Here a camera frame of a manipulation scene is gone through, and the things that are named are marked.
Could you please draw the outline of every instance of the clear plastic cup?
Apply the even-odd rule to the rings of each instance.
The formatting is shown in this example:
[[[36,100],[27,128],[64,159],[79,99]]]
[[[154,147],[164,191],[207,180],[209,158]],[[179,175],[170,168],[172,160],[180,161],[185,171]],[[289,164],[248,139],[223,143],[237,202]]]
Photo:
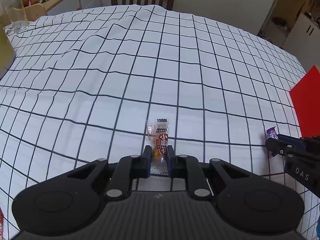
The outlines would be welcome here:
[[[27,20],[22,0],[9,0],[4,5],[4,9],[11,20],[12,29],[15,33],[18,34],[28,28],[29,22]]]

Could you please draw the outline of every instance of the metal screw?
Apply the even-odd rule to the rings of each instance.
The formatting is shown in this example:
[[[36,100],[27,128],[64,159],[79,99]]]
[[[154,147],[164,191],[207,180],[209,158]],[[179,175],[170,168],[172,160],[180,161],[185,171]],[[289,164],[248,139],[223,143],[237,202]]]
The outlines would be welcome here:
[[[206,196],[209,196],[210,194],[211,194],[210,191],[204,188],[199,188],[195,190],[195,195],[198,197],[206,197]]]
[[[108,197],[120,197],[122,195],[122,191],[119,189],[111,189],[107,191]]]

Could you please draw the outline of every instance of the table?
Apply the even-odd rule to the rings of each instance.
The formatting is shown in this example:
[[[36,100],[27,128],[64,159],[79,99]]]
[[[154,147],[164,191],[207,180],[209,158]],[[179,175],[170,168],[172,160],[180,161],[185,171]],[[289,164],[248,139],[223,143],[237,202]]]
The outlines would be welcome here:
[[[41,17],[10,34],[17,57],[0,81],[0,206],[25,187],[98,158],[117,162],[149,144],[146,120],[168,118],[169,144],[286,184],[305,201],[298,232],[316,237],[319,199],[268,158],[265,130],[300,136],[289,90],[296,57],[248,32],[159,6],[110,6]],[[152,176],[138,190],[179,190]]]

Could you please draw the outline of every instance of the black grid line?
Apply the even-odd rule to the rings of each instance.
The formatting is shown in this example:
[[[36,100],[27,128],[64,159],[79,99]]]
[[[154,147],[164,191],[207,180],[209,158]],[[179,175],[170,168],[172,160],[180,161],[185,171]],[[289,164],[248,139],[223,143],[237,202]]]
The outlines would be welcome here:
[[[315,229],[314,229],[314,231],[313,231],[313,233],[312,233],[312,239],[314,238],[313,236],[315,235],[315,237],[317,237],[317,232],[316,232],[316,227],[317,227],[317,224],[318,224],[318,222],[319,222],[319,218],[317,218],[318,217],[318,212],[319,212],[319,209],[317,209],[317,212],[316,212],[316,225],[315,225]]]
[[[207,28],[208,33],[210,33],[206,19],[204,19],[204,23],[205,23],[205,25],[206,25],[206,28]],[[217,56],[216,56],[216,54],[214,54],[214,55],[215,55],[216,63],[217,63],[217,66],[218,66],[219,78],[220,78],[222,95],[223,95],[223,103],[224,103],[225,110],[226,110],[226,112],[227,112],[227,104],[226,104],[226,98],[225,98],[225,95],[224,95],[224,89],[223,89],[223,84],[222,84],[221,70],[220,70],[220,68],[219,68],[219,63],[218,63],[218,60],[217,60]],[[229,144],[229,163],[231,163],[231,144],[230,144],[230,130],[229,130],[229,127],[230,127],[230,126],[229,126],[229,117],[228,117],[228,115],[227,115],[227,125],[228,125],[228,144]]]
[[[306,194],[303,194],[303,201],[305,202],[306,198],[305,198]],[[301,234],[301,229],[302,229],[302,225],[303,225],[303,218],[304,218],[304,215],[306,214],[307,212],[305,212],[302,216],[302,219],[301,219],[301,228],[300,228],[300,234]]]

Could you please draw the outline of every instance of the snack packet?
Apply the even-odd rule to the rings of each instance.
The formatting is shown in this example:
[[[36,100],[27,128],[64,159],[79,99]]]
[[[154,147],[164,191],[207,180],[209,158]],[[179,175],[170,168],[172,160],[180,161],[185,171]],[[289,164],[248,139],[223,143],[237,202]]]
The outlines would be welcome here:
[[[147,121],[148,138],[153,149],[153,160],[155,162],[165,162],[168,145],[169,122],[167,119],[157,119],[157,121]]]
[[[278,140],[278,135],[277,135],[277,133],[276,133],[276,127],[275,127],[275,126],[267,129],[266,133],[267,133],[267,139],[268,139],[268,138],[273,138],[273,139],[277,139],[277,140]],[[272,157],[275,157],[275,156],[277,156],[278,154],[277,154],[277,153],[274,153],[274,152],[271,152],[271,155],[272,155]]]
[[[277,135],[277,133],[276,133],[276,129],[275,129],[275,128],[276,128],[276,127],[273,126],[273,127],[269,128],[269,129],[267,129],[267,135],[268,135],[268,137],[271,137],[271,138],[273,138],[273,139],[278,139],[278,135]]]

